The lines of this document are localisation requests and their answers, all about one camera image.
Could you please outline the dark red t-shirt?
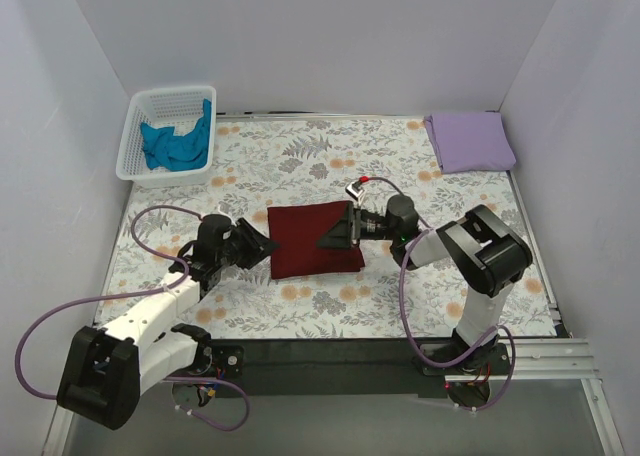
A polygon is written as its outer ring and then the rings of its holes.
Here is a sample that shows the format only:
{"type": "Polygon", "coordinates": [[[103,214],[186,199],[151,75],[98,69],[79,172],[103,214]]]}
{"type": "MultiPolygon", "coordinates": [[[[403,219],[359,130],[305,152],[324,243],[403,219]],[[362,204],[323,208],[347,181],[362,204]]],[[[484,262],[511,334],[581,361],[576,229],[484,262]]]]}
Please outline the dark red t-shirt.
{"type": "Polygon", "coordinates": [[[278,245],[271,254],[271,278],[361,271],[365,262],[359,248],[324,249],[317,245],[346,208],[346,201],[269,207],[269,237],[278,245]]]}

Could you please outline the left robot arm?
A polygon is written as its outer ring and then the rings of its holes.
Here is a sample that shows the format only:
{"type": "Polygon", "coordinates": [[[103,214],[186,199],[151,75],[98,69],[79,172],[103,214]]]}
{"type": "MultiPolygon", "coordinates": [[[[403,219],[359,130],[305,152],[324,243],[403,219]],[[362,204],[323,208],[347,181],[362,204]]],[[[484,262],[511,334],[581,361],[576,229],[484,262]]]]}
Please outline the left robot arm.
{"type": "Polygon", "coordinates": [[[200,404],[207,404],[220,386],[240,376],[244,351],[177,319],[208,295],[224,269],[251,269],[277,246],[245,219],[204,216],[159,293],[102,327],[85,326],[74,335],[57,404],[115,430],[131,418],[140,397],[167,377],[195,388],[200,404]]]}

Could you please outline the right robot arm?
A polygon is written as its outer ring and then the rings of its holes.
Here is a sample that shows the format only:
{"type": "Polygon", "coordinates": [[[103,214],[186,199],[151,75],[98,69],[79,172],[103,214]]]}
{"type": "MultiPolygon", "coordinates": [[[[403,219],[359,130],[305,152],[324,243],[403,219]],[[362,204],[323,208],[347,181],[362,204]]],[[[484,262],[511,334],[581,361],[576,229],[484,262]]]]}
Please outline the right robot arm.
{"type": "Polygon", "coordinates": [[[496,344],[507,296],[533,263],[531,249],[485,205],[425,235],[418,223],[414,202],[406,195],[390,197],[383,215],[349,202],[316,245],[346,250],[362,240],[389,241],[394,260],[407,270],[451,260],[468,285],[463,315],[452,333],[452,359],[460,371],[475,373],[496,344]]]}

